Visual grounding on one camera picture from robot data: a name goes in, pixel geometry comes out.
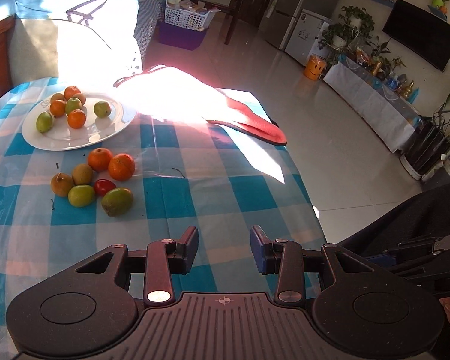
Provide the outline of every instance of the metal screw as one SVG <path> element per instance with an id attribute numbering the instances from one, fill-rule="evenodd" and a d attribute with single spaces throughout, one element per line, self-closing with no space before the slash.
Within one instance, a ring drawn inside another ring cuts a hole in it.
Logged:
<path id="1" fill-rule="evenodd" d="M 296 303 L 302 299 L 302 296 L 296 291 L 284 291 L 278 294 L 278 298 L 285 303 Z"/>
<path id="2" fill-rule="evenodd" d="M 147 299 L 150 302 L 162 303 L 169 300 L 172 296 L 166 291 L 153 291 L 147 295 Z"/>

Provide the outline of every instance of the green flower pot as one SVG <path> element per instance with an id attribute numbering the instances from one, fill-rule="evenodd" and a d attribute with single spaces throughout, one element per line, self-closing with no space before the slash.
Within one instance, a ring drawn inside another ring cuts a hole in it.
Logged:
<path id="1" fill-rule="evenodd" d="M 432 7 L 440 8 L 444 5 L 445 3 L 442 0 L 432 0 Z"/>

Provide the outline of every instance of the red tomato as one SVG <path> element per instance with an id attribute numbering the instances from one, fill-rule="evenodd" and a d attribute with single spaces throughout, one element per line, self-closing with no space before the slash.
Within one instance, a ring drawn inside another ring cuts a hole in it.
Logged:
<path id="1" fill-rule="evenodd" d="M 114 190 L 116 185 L 112 183 L 110 180 L 106 180 L 101 178 L 100 180 L 95 181 L 94 190 L 97 195 L 104 197 L 108 191 Z"/>

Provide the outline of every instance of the chair leg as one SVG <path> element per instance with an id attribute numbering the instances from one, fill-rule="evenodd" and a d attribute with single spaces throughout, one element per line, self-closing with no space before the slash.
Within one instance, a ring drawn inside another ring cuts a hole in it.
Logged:
<path id="1" fill-rule="evenodd" d="M 226 33 L 225 44 L 228 45 L 230 40 L 232 39 L 233 31 L 235 31 L 236 23 L 239 21 L 238 13 L 234 14 L 232 17 L 232 22 L 230 23 L 230 27 L 228 28 L 228 32 Z"/>

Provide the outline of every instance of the green fruit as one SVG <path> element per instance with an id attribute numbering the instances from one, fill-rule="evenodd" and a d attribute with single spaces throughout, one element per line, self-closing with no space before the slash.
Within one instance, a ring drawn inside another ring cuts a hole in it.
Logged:
<path id="1" fill-rule="evenodd" d="M 45 111 L 39 114 L 37 117 L 37 130 L 39 132 L 44 133 L 50 130 L 53 127 L 53 116 Z"/>
<path id="2" fill-rule="evenodd" d="M 73 207 L 85 207 L 95 200 L 95 190 L 90 185 L 77 185 L 68 193 L 68 201 Z"/>
<path id="3" fill-rule="evenodd" d="M 57 173 L 50 182 L 50 188 L 57 196 L 65 198 L 73 188 L 73 180 L 65 173 Z"/>
<path id="4" fill-rule="evenodd" d="M 65 113 L 68 115 L 74 109 L 82 109 L 82 108 L 83 108 L 82 102 L 76 97 L 72 97 L 70 100 L 67 101 L 67 105 L 65 105 Z"/>
<path id="5" fill-rule="evenodd" d="M 133 194 L 127 188 L 115 188 L 102 199 L 103 210 L 108 216 L 125 214 L 133 204 Z"/>
<path id="6" fill-rule="evenodd" d="M 112 113 L 112 108 L 110 107 L 110 104 L 105 100 L 100 100 L 99 102 L 95 103 L 94 112 L 98 117 L 107 117 Z"/>
<path id="7" fill-rule="evenodd" d="M 94 178 L 94 170 L 87 163 L 80 163 L 72 170 L 75 185 L 90 184 Z"/>

